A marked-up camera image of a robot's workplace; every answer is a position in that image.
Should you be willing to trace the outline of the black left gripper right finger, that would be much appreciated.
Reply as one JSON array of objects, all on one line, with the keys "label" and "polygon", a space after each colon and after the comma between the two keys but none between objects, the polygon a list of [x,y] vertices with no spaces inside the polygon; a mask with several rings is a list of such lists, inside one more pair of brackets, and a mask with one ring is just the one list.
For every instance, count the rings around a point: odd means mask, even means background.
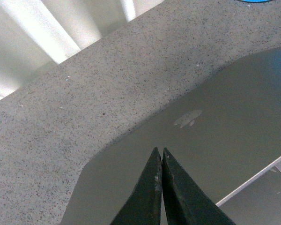
[{"label": "black left gripper right finger", "polygon": [[167,148],[163,149],[162,188],[169,225],[234,225],[201,190]]}]

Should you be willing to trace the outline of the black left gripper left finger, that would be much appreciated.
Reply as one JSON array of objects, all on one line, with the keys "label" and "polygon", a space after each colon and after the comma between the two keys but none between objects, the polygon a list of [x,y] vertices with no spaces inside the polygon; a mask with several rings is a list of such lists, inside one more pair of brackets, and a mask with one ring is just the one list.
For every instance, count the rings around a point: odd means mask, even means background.
[{"label": "black left gripper left finger", "polygon": [[154,148],[131,195],[112,225],[159,225],[162,203],[162,161]]}]

